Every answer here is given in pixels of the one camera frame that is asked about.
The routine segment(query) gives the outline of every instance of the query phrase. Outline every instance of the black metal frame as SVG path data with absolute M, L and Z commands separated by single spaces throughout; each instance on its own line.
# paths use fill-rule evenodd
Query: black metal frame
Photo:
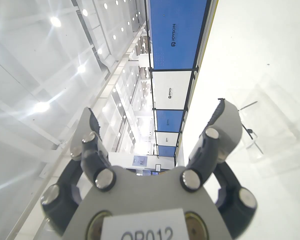
M 156 120 L 155 120 L 155 111 L 156 110 L 163 110 L 163 111 L 183 111 L 182 113 L 182 120 L 181 120 L 181 124 L 180 124 L 180 128 L 178 133 L 178 137 L 177 137 L 177 141 L 175 144 L 175 147 L 179 147 L 179 138 L 180 138 L 180 134 L 182 134 L 182 126 L 184 123 L 184 117 L 186 114 L 186 111 L 188 111 L 188 102 L 189 102 L 189 98 L 190 98 L 190 92 L 191 92 L 191 86 L 192 86 L 192 82 L 193 79 L 195 79 L 195 72 L 199 71 L 199 67 L 197 66 L 197 61 L 198 61 L 198 55 L 199 55 L 199 51 L 200 51 L 200 46 L 201 46 L 201 42 L 202 42 L 202 38 L 204 35 L 204 31 L 205 31 L 205 26 L 206 26 L 206 22 L 208 19 L 208 14 L 209 14 L 209 9 L 210 9 L 210 4 L 211 4 L 212 0 L 207 0 L 206 2 L 206 6 L 205 6 L 205 10 L 204 10 L 204 14 L 203 14 L 203 19 L 202 19 L 202 24 L 201 24 L 201 29 L 200 29 L 200 34 L 199 34 L 199 39 L 198 39 L 198 43 L 197 43 L 197 49 L 196 49 L 196 53 L 194 56 L 194 61 L 193 61 L 193 65 L 192 68 L 186 68 L 186 69 L 154 69 L 151 67 L 151 57 L 150 57 L 150 51 L 148 53 L 149 55 L 149 72 L 150 72 L 150 80 L 151 80 L 151 91 L 152 91 L 152 107 L 153 107 L 153 121 L 154 121 L 154 135 L 155 135 L 155 142 L 156 142 L 156 146 L 158 146 L 157 143 L 157 132 L 162 132 L 162 133 L 170 133 L 170 132 L 166 132 L 166 131 L 157 131 L 156 130 Z M 147 30 L 147 41 L 148 44 L 150 44 L 150 39 L 149 39 L 149 26 L 148 26 L 148 14 L 147 14 L 147 1 L 144 0 L 144 8 L 145 8 L 145 22 L 146 22 L 146 30 Z M 190 76 L 190 80 L 189 80 L 189 85 L 188 85 L 188 90 L 187 90 L 187 95 L 185 98 L 185 103 L 184 103 L 184 108 L 183 110 L 177 109 L 156 109 L 155 108 L 155 102 L 154 102 L 154 98 L 153 98 L 153 83 L 152 83 L 152 72 L 160 72 L 160 71 L 191 71 L 191 76 Z M 176 151 L 177 149 L 175 149 L 174 152 L 174 165 L 176 165 Z

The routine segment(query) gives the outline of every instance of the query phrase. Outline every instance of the joyson logo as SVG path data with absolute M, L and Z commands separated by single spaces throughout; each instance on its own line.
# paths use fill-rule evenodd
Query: joyson logo
M 176 24 L 172 24 L 171 47 L 176 46 Z

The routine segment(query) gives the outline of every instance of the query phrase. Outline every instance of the screw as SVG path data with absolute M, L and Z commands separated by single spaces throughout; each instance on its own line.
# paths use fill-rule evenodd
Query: screw
M 42 205 L 48 205 L 53 202 L 60 193 L 59 186 L 57 184 L 51 185 L 47 190 L 42 194 L 40 202 Z
M 92 141 L 95 137 L 96 137 L 96 135 L 94 134 L 94 132 L 91 132 L 91 133 L 83 136 L 82 142 L 88 143 L 88 142 Z
M 207 128 L 205 133 L 210 138 L 213 138 L 213 139 L 218 139 L 219 138 L 218 131 L 215 130 L 214 128 L 212 128 L 212 127 Z
M 182 182 L 191 191 L 196 191 L 200 187 L 200 178 L 192 169 L 187 169 L 182 173 Z
M 110 169 L 103 169 L 95 179 L 95 185 L 100 190 L 109 190 L 114 184 L 115 174 Z
M 239 199 L 245 206 L 249 208 L 254 209 L 257 207 L 257 200 L 255 196 L 251 193 L 251 191 L 247 190 L 246 188 L 240 189 Z

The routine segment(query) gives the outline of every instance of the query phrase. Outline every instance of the recessed light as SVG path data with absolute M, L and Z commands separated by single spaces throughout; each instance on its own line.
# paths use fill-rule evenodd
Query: recessed light
M 34 106 L 33 110 L 36 113 L 43 113 L 47 111 L 49 108 L 50 108 L 50 104 L 48 102 L 39 102 Z
M 57 18 L 57 17 L 51 17 L 51 18 L 50 18 L 50 22 L 51 22 L 51 24 L 53 24 L 55 27 L 60 27 L 60 26 L 61 26 L 61 22 L 60 22 L 59 18 Z
M 84 66 L 84 65 L 80 65 L 79 67 L 78 67 L 78 72 L 79 73 L 84 73 L 86 71 L 86 67 Z

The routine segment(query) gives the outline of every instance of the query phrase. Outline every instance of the white floor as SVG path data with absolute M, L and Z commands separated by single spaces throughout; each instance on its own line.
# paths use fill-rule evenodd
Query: white floor
M 258 135 L 227 162 L 258 200 L 241 239 L 300 239 L 300 0 L 219 0 L 183 133 L 187 158 L 224 97 Z M 206 184 L 216 199 L 214 177 Z

